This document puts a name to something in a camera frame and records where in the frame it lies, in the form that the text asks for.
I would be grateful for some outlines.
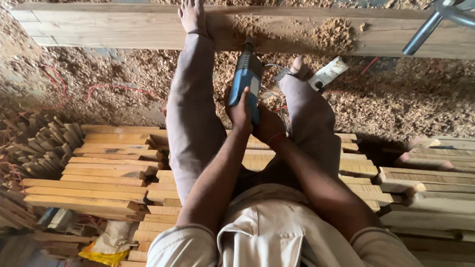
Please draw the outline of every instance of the person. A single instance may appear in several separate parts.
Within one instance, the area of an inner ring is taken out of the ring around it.
[[[167,128],[171,169],[183,204],[175,227],[148,251],[157,266],[422,266],[339,178],[341,140],[325,99],[300,79],[303,58],[280,82],[290,126],[259,108],[252,126],[249,88],[227,107],[226,134],[213,102],[214,43],[203,0],[185,0],[187,32],[171,84]],[[261,172],[242,166],[251,133],[276,156]]]

